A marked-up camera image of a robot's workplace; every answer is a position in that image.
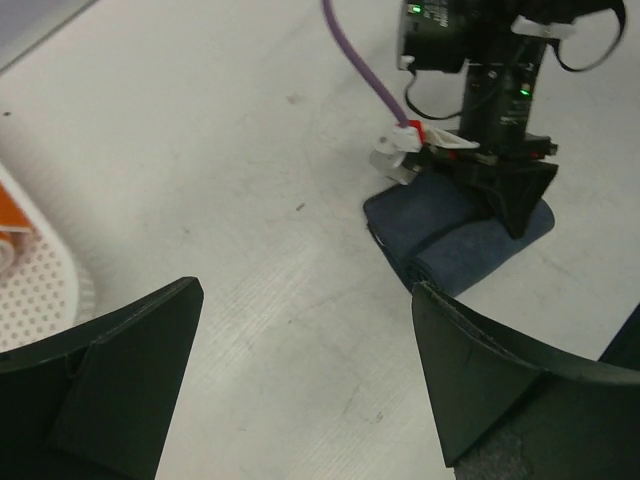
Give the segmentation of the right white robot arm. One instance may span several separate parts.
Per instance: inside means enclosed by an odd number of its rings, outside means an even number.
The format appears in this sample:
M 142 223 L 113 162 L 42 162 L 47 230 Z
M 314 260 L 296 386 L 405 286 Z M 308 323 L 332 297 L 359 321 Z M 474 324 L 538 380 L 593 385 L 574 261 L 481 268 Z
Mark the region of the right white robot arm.
M 408 108 L 422 145 L 403 162 L 415 173 L 431 167 L 476 192 L 485 209 L 521 238 L 558 167 L 546 162 L 558 150 L 548 136 L 528 132 L 537 77 L 546 50 L 558 54 L 576 21 L 614 13 L 618 32 L 627 25 L 621 1 L 407 1 L 399 28 L 397 66 L 417 75 L 466 73 L 455 130 L 426 127 L 430 115 Z

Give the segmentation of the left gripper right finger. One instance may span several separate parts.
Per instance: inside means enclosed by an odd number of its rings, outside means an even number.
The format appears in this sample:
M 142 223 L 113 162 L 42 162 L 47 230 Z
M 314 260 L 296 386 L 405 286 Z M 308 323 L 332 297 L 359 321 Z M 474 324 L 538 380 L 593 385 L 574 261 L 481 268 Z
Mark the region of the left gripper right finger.
M 635 479 L 639 317 L 597 360 L 415 287 L 414 331 L 443 459 L 458 479 Z

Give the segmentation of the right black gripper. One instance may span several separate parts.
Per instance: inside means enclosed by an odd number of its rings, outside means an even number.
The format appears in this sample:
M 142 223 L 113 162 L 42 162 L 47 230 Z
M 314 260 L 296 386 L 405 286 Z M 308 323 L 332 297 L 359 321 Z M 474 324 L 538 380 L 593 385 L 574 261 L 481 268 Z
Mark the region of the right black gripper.
M 525 235 L 535 208 L 555 179 L 559 166 L 541 161 L 557 154 L 548 136 L 527 131 L 528 114 L 475 115 L 457 130 L 421 121 L 419 162 L 447 177 L 470 201 L 471 213 L 450 231 L 497 219 L 508 235 Z

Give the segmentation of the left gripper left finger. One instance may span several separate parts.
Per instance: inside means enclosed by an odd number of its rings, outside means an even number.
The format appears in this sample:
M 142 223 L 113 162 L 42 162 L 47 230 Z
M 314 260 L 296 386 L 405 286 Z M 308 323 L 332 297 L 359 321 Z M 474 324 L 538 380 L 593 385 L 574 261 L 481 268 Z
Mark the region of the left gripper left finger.
M 203 301 L 183 277 L 2 353 L 2 478 L 155 478 Z

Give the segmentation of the dark blue towel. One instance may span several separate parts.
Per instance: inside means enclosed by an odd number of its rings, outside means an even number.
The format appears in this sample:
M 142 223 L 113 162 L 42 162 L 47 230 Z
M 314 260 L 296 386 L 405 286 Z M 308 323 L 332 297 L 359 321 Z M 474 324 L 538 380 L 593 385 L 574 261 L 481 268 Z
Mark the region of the dark blue towel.
M 427 282 L 455 297 L 550 232 L 551 208 L 540 201 L 525 235 L 509 236 L 447 177 L 419 175 L 366 200 L 367 228 L 403 286 Z

